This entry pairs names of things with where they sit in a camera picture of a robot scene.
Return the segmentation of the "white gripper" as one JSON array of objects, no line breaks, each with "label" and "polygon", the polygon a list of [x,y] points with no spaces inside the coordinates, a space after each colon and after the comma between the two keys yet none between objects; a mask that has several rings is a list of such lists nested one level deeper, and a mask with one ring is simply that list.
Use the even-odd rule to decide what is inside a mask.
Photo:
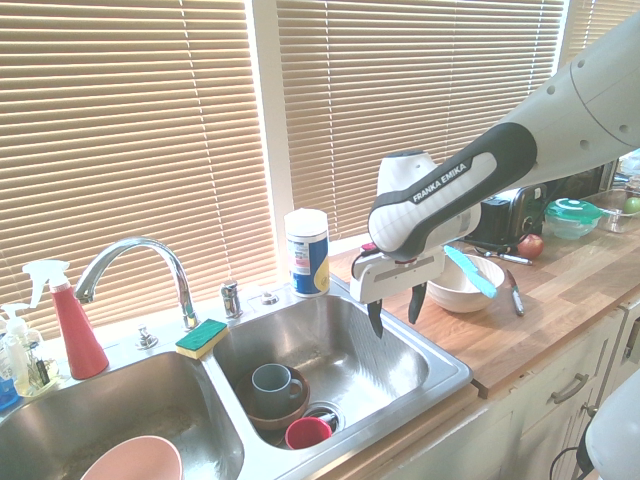
[{"label": "white gripper", "polygon": [[436,247],[409,261],[396,261],[373,243],[362,245],[351,265],[350,295],[367,304],[367,313],[375,335],[383,336],[382,300],[412,288],[408,321],[415,325],[427,292],[427,282],[444,270],[445,253]]}]

